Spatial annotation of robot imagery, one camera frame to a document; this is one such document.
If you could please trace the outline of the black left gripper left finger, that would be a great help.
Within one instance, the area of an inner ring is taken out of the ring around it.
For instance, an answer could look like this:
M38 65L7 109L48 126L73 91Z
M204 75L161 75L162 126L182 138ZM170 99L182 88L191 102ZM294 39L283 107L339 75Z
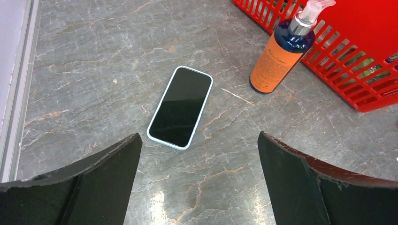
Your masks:
M123 224L141 148L132 134L57 170L1 183L1 224Z

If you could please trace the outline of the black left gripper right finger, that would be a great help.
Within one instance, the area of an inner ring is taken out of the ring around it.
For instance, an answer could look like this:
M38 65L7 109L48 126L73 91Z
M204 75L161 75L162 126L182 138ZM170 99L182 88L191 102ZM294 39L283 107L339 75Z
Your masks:
M397 224L397 182L331 165L265 132L257 143L278 225Z

